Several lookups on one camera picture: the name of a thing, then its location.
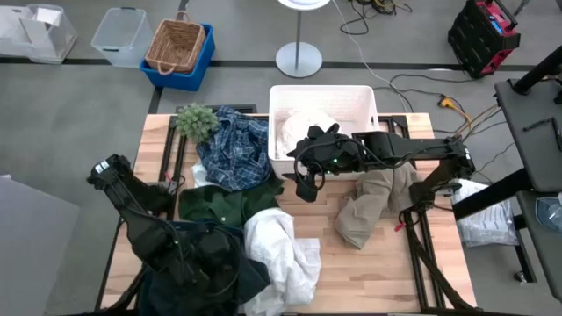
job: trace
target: dark blue clothing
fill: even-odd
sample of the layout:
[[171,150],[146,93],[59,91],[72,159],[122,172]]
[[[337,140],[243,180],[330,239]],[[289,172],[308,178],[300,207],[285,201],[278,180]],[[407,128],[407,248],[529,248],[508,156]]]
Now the dark blue clothing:
[[267,155],[268,122],[223,106],[219,130],[197,145],[207,181],[225,190],[246,190],[265,182],[272,171]]

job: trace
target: clear plastic storage bin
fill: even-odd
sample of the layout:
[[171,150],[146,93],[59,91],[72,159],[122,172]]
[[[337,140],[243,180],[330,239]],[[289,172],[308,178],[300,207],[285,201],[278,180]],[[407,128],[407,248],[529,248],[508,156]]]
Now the clear plastic storage bin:
[[21,24],[29,39],[27,57],[35,62],[62,63],[76,42],[77,34],[60,6],[29,4]]
[[111,8],[105,13],[91,45],[113,65],[139,67],[152,41],[147,13],[135,8]]
[[0,6],[0,54],[27,56],[29,38],[20,19],[28,12],[26,7]]

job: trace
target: table leg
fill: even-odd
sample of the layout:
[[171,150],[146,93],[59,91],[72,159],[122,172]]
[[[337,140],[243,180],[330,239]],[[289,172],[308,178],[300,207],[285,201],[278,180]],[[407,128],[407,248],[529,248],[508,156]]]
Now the table leg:
[[295,54],[295,69],[299,69],[299,50],[300,50],[300,22],[302,20],[302,11],[297,12],[297,49]]
[[497,183],[490,185],[484,190],[472,194],[464,200],[453,205],[453,212],[457,220],[473,215],[488,206],[495,205],[517,192],[532,189],[532,184],[527,175],[527,170],[519,169],[509,176],[504,177]]
[[515,252],[517,253],[519,264],[521,264],[521,270],[523,272],[523,276],[525,277],[525,282],[535,283],[537,281],[537,277],[535,276],[535,271],[531,265],[529,255],[527,254],[527,249],[525,248],[520,232],[520,230],[527,228],[527,222],[521,214],[515,215],[513,217],[513,221],[517,240],[519,241],[519,245],[515,246]]

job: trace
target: artificial plant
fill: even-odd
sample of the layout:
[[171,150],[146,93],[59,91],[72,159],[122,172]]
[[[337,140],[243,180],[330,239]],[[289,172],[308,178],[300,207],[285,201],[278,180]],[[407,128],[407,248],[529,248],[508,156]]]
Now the artificial plant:
[[177,114],[178,131],[196,144],[207,140],[218,126],[213,110],[201,105],[186,105]]

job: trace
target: blue plastic bin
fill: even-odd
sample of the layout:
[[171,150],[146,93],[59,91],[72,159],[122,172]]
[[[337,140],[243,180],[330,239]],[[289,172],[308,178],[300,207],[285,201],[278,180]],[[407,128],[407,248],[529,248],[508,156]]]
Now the blue plastic bin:
[[188,91],[199,90],[214,53],[213,27],[208,24],[201,25],[206,34],[205,43],[203,43],[201,54],[199,54],[197,63],[190,74],[172,73],[171,75],[160,75],[158,70],[152,69],[146,60],[140,63],[140,70],[147,74],[148,79],[150,79],[150,82],[155,87],[167,87]]

